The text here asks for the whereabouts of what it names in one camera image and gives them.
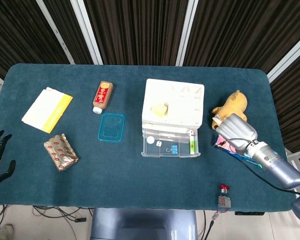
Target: white plastic box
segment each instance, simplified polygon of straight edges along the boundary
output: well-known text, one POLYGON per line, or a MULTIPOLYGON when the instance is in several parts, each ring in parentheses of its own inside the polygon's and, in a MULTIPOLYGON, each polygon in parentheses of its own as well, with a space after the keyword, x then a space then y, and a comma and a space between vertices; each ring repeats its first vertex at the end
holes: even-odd
POLYGON ((202 84, 159 79, 146 81, 142 109, 142 135, 144 157, 197 157, 198 128, 204 112, 202 84), (152 112, 157 104, 167 106, 167 112, 159 117, 152 112), (190 151, 193 132, 194 152, 190 151))

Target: floor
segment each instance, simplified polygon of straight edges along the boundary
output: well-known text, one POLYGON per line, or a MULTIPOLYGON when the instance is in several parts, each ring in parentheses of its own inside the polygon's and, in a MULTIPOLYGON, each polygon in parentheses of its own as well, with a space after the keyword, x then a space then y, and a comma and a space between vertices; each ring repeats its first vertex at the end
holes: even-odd
MULTIPOLYGON (((64 211, 73 212, 75 207, 62 207, 64 211)), ((89 240, 92 217, 88 210, 81 209, 78 217, 87 218, 86 222, 71 222, 64 218, 46 218, 35 216, 32 206, 11 205, 7 208, 4 224, 14 227, 13 240, 89 240)), ((207 225, 210 224, 213 211, 206 211, 207 225)), ((55 210, 46 212, 58 216, 55 210)), ((204 224, 203 211, 196 211, 197 228, 201 233, 204 224)), ((234 212, 221 214, 214 222, 210 240, 300 240, 300 221, 291 211, 265 213, 263 216, 236 216, 234 212)))

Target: blue tablecloth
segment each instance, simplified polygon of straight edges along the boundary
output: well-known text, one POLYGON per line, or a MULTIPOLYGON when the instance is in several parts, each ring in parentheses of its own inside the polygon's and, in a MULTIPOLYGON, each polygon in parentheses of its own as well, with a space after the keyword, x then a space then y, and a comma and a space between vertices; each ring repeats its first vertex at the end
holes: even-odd
MULTIPOLYGON (((217 208, 219 185, 230 186, 232 211, 284 211, 293 194, 277 191, 225 152, 213 148, 211 110, 241 90, 245 114, 259 140, 285 155, 267 76, 257 69, 227 67, 17 64, 0 93, 0 130, 12 134, 0 172, 16 160, 13 176, 0 183, 0 204, 106 208, 217 208), (204 84, 204 116, 198 130, 200 157, 142 157, 142 107, 148 78, 204 84), (92 112, 100 81, 114 83, 105 113, 126 115, 123 140, 101 142, 101 115, 92 112), (21 119, 46 87, 73 100, 51 134, 21 119), (43 143, 65 133, 79 161, 58 172, 43 143)), ((271 180, 260 168, 258 174, 271 180)))

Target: yellow plush toy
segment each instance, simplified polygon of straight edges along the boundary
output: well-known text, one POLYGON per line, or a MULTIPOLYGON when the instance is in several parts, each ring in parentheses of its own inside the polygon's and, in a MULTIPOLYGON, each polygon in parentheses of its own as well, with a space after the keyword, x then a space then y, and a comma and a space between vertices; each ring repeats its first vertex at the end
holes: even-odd
POLYGON ((237 90, 232 93, 223 106, 218 106, 212 110, 212 113, 215 114, 212 118, 212 129, 216 129, 231 114, 237 114, 244 121, 247 121, 247 117, 244 114, 247 105, 247 98, 242 92, 237 90))

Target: brown bottle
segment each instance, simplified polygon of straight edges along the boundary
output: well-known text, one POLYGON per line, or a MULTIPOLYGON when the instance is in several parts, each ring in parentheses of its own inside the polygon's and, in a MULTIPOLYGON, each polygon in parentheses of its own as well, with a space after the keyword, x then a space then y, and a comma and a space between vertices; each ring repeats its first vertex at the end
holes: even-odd
POLYGON ((102 110, 107 107, 112 89, 114 88, 114 85, 111 82, 108 81, 101 81, 98 91, 96 91, 96 94, 93 99, 93 112, 96 114, 101 114, 102 110))

